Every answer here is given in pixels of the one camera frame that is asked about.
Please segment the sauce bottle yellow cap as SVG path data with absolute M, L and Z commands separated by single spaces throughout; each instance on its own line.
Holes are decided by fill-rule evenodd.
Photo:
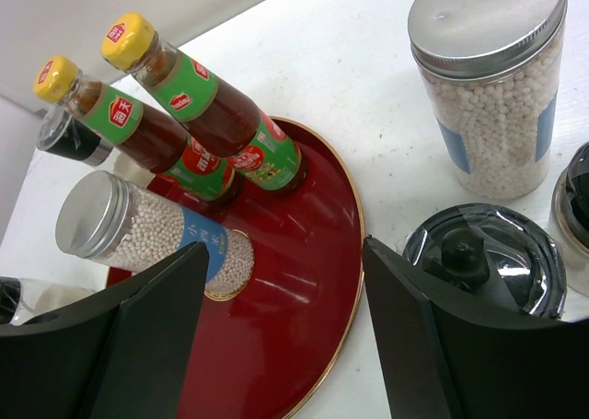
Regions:
M 141 14 L 108 28 L 102 57 L 132 76 L 207 151 L 268 192 L 306 178 L 302 149 L 250 97 L 160 37 Z
M 205 206 L 229 204 L 241 192 L 243 180 L 228 162 L 212 155 L 169 114 L 83 73 L 62 55 L 44 64 L 32 90 Z

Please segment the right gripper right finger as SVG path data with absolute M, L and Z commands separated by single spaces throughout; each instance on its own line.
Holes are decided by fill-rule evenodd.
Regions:
M 500 308 L 452 287 L 378 239 L 365 285 L 395 418 L 584 418 L 588 323 Z

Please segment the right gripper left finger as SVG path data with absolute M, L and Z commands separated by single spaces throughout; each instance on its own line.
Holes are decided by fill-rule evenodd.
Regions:
M 176 417 L 208 261 L 193 242 L 90 297 L 2 326 L 2 417 Z

